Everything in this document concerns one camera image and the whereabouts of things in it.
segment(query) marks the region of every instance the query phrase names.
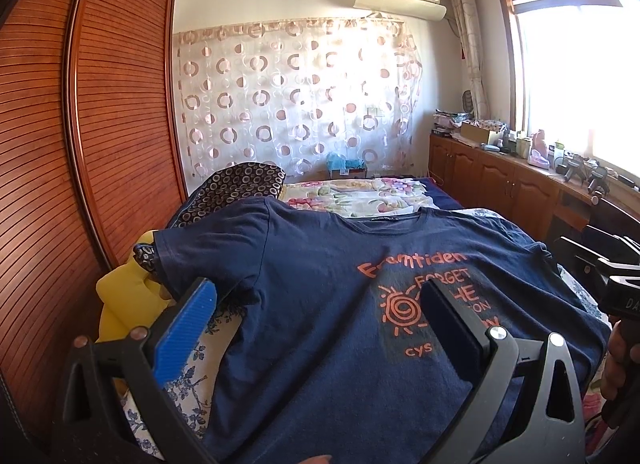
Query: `navy blue t-shirt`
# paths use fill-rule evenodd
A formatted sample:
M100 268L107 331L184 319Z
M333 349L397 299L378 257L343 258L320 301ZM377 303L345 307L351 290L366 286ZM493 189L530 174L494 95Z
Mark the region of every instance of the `navy blue t-shirt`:
M219 301L234 293L246 307L203 439L223 463L322 454L332 464L417 463L472 387L420 309L430 279L487 326L532 339L561 333L583 387L609 335L544 245L500 218L421 208L392 221L345 219L251 197L155 241L174 297L202 276ZM485 447L500 439L517 391L514 382Z

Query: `hand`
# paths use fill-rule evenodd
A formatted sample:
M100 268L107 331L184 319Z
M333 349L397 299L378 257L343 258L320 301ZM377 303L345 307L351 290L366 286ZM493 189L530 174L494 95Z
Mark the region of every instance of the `hand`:
M329 464L331 460L331 455L320 455L318 457L311 457L305 461L302 461L300 464Z
M609 337L609 354L607 354L600 384L600 392L607 400L614 400L618 390L625 384L626 373L623 366L625 356L626 343L620 335L620 321L617 321ZM640 343L631 347L629 356L633 362L640 364Z

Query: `louvered wooden panel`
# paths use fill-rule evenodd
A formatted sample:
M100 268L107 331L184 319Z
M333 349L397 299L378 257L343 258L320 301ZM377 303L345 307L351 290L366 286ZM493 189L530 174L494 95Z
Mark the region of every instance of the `louvered wooden panel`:
M0 368L22 420L42 436L71 340L95 336L100 311L102 269L63 134L71 2L18 0L0 28Z
M81 0L79 142L100 234L120 263L137 237L163 227L183 199L165 64L172 3Z

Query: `circle-patterned curtain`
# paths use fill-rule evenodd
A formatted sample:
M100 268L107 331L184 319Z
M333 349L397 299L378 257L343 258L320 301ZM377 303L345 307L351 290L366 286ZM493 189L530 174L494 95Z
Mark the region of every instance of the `circle-patterned curtain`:
M421 75L414 38L398 20L286 20L176 34L188 185L243 161L309 177L324 173L331 152L365 160L370 173L401 173Z

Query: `copper-colored bolt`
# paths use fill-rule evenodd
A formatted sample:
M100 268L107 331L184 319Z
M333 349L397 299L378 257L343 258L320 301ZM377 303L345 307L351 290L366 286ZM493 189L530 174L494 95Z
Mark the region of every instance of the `copper-colored bolt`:
M136 341L142 341L142 339L146 338L146 335L149 333L149 331L146 329L146 327L135 327L131 329L131 332L129 332L129 336L131 339L135 339Z
M76 339L74 339L74 346L77 349L81 349L82 347L84 347L87 343L89 342L89 338L87 336L78 336Z

